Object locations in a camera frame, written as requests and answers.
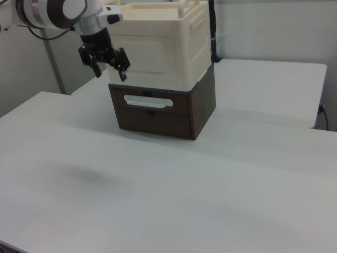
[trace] drawer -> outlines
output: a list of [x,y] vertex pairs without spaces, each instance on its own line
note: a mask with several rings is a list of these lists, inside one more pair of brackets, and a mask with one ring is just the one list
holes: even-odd
[[115,106],[121,129],[191,139],[190,116],[187,114]]
[[[155,89],[128,89],[127,86],[109,84],[111,98],[114,106],[126,107],[126,108],[139,108],[153,111],[171,112],[179,114],[189,114],[189,101],[188,93],[185,92],[172,92]],[[172,101],[171,104],[167,104],[165,107],[157,107],[156,99],[162,99]]]

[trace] table surface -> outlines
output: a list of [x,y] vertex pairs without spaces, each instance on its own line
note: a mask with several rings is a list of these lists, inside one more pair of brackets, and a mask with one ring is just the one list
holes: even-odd
[[0,240],[29,253],[337,249],[334,132],[211,116],[188,141],[42,92],[0,143]]
[[[222,60],[215,63],[217,108],[227,118],[313,128],[326,65]],[[107,71],[72,95],[111,101]]]

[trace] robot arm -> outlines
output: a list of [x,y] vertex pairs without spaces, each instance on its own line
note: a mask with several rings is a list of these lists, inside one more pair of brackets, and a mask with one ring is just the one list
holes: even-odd
[[107,63],[125,81],[130,62],[123,48],[112,48],[107,30],[122,20],[118,6],[102,6],[100,0],[0,0],[0,32],[11,25],[37,29],[73,27],[83,41],[79,49],[83,64],[99,77],[102,73],[97,63]]

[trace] crate handle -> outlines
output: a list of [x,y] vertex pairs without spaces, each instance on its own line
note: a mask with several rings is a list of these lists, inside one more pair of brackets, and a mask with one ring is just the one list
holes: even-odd
[[129,105],[137,105],[151,108],[165,108],[167,106],[173,106],[173,101],[171,99],[152,98],[149,96],[125,95],[124,100]]
[[[185,16],[185,7],[192,0],[180,0],[178,7],[178,17],[183,18]],[[199,0],[194,0],[194,6],[199,5]]]

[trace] box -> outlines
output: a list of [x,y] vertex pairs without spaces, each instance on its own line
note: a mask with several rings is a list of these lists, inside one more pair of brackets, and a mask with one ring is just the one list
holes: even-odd
[[124,20],[109,26],[114,48],[131,66],[122,82],[107,65],[110,82],[190,91],[211,66],[208,2],[139,3],[121,6]]
[[215,109],[208,2],[121,9],[109,33],[129,58],[127,79],[107,66],[120,128],[195,140]]
[[215,109],[214,65],[191,91],[109,84],[121,129],[196,140]]

